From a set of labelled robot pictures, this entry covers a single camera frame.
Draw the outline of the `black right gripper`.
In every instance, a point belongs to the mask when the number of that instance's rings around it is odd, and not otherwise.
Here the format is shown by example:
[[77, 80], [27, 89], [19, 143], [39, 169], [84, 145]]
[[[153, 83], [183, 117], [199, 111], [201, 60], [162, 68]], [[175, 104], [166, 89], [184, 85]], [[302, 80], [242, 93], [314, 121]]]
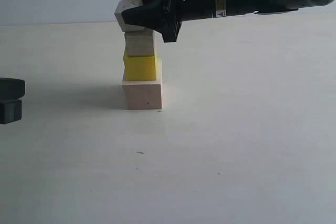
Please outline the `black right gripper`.
[[142, 25], [162, 34], [164, 42], [176, 42], [182, 21], [178, 16], [179, 0], [141, 0]]

